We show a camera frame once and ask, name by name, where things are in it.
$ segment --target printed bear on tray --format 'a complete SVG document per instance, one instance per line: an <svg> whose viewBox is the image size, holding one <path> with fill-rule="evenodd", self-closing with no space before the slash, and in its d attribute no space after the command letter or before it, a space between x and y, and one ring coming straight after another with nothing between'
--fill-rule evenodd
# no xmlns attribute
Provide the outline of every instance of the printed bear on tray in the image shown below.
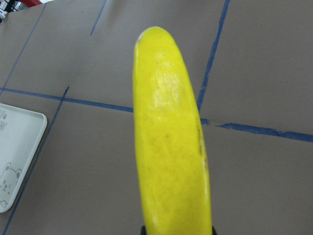
<svg viewBox="0 0 313 235"><path fill-rule="evenodd" d="M0 205L3 208L6 208L8 205L21 173L21 169L13 170L11 163L5 165L3 173L0 176Z"/></svg>

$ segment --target toy banana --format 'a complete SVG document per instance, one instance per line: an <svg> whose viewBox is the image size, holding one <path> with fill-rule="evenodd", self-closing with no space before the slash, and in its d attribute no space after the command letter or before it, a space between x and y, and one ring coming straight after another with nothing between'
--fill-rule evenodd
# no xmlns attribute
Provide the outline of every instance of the toy banana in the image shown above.
<svg viewBox="0 0 313 235"><path fill-rule="evenodd" d="M152 27L134 49L135 151L148 235L212 235L199 112L171 35Z"/></svg>

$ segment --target red object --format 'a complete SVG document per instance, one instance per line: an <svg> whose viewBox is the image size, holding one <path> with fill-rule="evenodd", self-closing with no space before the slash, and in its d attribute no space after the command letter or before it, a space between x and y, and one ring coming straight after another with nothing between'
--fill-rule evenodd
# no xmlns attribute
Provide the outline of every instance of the red object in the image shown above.
<svg viewBox="0 0 313 235"><path fill-rule="evenodd" d="M20 2L23 3L26 7L32 7L42 4L42 2L39 0L20 0Z"/></svg>

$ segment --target white tray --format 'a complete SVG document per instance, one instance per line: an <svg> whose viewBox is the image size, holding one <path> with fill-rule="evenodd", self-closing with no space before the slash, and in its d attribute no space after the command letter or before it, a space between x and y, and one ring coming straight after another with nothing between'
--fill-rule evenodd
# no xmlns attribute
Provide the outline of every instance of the white tray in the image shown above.
<svg viewBox="0 0 313 235"><path fill-rule="evenodd" d="M45 115L0 103L0 212L13 205L46 126Z"/></svg>

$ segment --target bear drawing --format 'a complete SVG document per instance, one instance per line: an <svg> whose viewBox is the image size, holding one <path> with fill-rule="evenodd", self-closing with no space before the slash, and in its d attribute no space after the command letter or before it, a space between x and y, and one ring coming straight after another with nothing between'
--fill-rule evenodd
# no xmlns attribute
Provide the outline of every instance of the bear drawing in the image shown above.
<svg viewBox="0 0 313 235"><path fill-rule="evenodd" d="M11 163L5 165L3 173L0 176L0 205L3 208L6 208L8 205L21 173L21 169L13 170Z"/></svg>

